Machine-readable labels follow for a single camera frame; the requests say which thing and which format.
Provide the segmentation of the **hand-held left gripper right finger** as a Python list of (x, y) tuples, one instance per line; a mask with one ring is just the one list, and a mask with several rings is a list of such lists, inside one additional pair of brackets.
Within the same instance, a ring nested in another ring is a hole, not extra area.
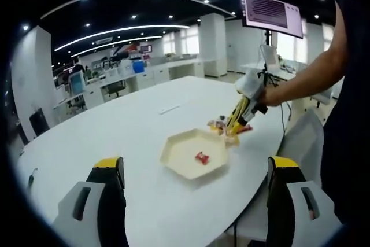
[(342, 228), (334, 202), (295, 161), (270, 157), (267, 184), (266, 246), (326, 246)]

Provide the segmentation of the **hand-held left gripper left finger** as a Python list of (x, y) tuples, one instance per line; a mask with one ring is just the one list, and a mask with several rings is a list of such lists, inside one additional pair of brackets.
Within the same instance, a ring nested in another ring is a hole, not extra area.
[(97, 162), (58, 204), (52, 228), (68, 246), (128, 246), (124, 161)]

